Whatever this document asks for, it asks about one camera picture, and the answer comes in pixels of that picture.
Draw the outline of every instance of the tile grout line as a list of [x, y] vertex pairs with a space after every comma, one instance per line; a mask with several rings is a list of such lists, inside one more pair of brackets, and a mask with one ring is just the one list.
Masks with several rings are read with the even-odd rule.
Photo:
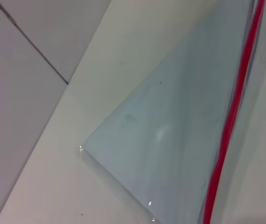
[[22, 29], [17, 25], [16, 21], [12, 18], [9, 12], [1, 5], [0, 10], [5, 14], [5, 16], [12, 22], [12, 24], [19, 30], [19, 32], [27, 39], [27, 41], [32, 45], [32, 47], [40, 54], [41, 57], [49, 64], [49, 66], [59, 75], [59, 77], [68, 85], [67, 80], [57, 71], [57, 69], [49, 62], [49, 60], [43, 55], [43, 53], [37, 48], [37, 46], [27, 37], [27, 35], [22, 31]]

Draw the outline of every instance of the plastic sheet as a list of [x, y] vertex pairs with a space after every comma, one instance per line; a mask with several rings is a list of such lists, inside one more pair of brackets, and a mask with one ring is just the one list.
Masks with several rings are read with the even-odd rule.
[[200, 221], [251, 11], [220, 1], [84, 144], [162, 224]]

